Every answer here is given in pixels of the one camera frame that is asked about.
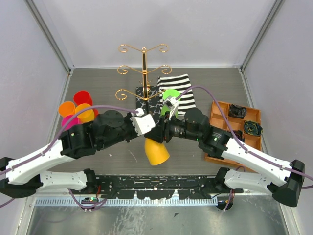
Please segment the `green plastic wine glass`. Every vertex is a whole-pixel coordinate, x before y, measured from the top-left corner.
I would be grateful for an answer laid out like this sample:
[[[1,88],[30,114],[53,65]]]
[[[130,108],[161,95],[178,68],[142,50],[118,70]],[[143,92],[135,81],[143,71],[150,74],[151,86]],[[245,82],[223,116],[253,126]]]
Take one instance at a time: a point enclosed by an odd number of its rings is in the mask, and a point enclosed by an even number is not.
[[[164,93],[163,93],[163,97],[162,97],[162,105],[163,105],[163,101],[168,97],[168,96],[174,96],[174,97],[179,97],[180,96],[180,92],[175,90],[175,89],[169,89],[169,90],[166,90]]]

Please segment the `gold wine glass rack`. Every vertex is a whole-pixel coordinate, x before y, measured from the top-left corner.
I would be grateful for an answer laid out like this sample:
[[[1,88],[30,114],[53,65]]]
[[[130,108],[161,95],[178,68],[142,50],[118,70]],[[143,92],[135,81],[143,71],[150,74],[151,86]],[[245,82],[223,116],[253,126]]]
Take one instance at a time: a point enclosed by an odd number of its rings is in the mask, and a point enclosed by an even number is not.
[[[147,49],[146,47],[143,47],[142,49],[138,49],[138,48],[136,48],[134,46],[131,46],[131,45],[128,45],[128,44],[122,44],[122,45],[119,46],[118,50],[121,53],[126,53],[126,52],[128,52],[128,50],[130,48],[134,49],[136,51],[141,52],[141,55],[142,55],[142,69],[138,70],[138,69],[135,69],[135,68],[133,68],[131,66],[128,66],[128,65],[120,65],[117,68],[117,72],[120,75],[126,75],[129,72],[129,69],[131,69],[133,71],[136,71],[136,72],[140,73],[142,75],[141,85],[142,85],[143,95],[139,96],[139,95],[136,95],[135,93],[132,93],[132,92],[126,90],[126,89],[119,89],[118,91],[116,91],[115,97],[118,100],[126,100],[127,97],[128,97],[127,93],[131,94],[131,95],[134,95],[136,98],[144,101],[145,107],[146,107],[146,113],[151,114],[151,111],[149,111],[148,100],[158,96],[162,92],[158,92],[155,95],[149,95],[149,91],[151,90],[151,88],[150,88],[151,81],[148,81],[148,74],[150,74],[150,73],[152,73],[152,72],[154,72],[154,71],[156,71],[158,69],[161,69],[161,72],[164,75],[169,75],[172,72],[172,67],[170,65],[161,65],[161,66],[159,66],[157,68],[148,70],[148,67],[147,67],[147,53],[148,53],[148,51],[154,50],[156,48],[158,48],[161,53],[166,53],[166,52],[169,51],[169,46],[167,44],[159,44],[159,45],[157,45],[155,47],[152,47],[152,48],[149,48],[149,49]]]

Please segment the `yellow wine glass cluster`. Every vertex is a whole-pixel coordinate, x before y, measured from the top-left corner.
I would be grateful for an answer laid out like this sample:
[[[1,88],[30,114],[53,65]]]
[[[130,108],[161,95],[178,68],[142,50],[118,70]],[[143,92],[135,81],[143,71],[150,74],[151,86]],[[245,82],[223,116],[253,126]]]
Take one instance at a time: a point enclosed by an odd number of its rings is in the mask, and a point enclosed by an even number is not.
[[[82,104],[78,105],[75,108],[75,114],[78,113],[79,111],[85,109],[85,108],[90,107],[90,106],[91,105],[88,104],[88,103],[82,103]],[[90,121],[94,121],[94,119],[95,119],[94,110],[93,109],[88,109],[88,110],[82,112],[81,114],[79,114],[77,116],[77,118],[80,120],[81,123],[87,123],[87,122],[90,122]]]

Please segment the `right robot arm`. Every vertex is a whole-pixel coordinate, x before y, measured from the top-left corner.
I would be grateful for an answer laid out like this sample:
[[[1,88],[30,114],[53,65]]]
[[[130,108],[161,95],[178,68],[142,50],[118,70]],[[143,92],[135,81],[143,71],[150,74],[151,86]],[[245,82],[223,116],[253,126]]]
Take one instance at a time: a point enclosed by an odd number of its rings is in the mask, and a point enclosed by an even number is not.
[[[158,143],[169,142],[173,137],[194,140],[208,155],[230,159],[252,169],[252,173],[239,173],[220,168],[214,181],[218,192],[248,189],[268,194],[283,205],[297,206],[304,182],[303,162],[284,161],[243,143],[230,132],[211,126],[208,116],[197,108],[187,111],[184,120],[166,114],[155,122],[152,115],[147,114],[143,123],[146,138]]]

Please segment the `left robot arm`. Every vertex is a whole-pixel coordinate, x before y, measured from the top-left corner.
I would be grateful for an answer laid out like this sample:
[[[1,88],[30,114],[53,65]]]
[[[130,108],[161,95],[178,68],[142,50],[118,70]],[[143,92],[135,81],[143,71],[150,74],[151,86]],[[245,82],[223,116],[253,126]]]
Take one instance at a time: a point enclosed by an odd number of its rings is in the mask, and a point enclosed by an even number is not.
[[[95,172],[51,172],[50,168],[72,162],[149,132],[155,122],[151,114],[127,113],[115,110],[98,114],[88,123],[64,131],[51,143],[20,159],[2,158],[1,170],[6,170],[0,181],[0,191],[11,198],[25,198],[47,189],[71,189],[92,194],[98,188]]]

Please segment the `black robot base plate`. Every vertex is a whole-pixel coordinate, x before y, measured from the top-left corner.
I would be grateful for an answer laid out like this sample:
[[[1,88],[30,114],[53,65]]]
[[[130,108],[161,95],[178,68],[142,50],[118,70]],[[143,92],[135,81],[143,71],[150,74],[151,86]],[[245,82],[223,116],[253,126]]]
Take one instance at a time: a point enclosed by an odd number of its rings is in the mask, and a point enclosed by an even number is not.
[[[176,192],[180,200],[210,199],[214,194],[230,193],[206,175],[98,175],[92,189],[73,190],[74,195],[96,194],[107,199],[170,199]]]

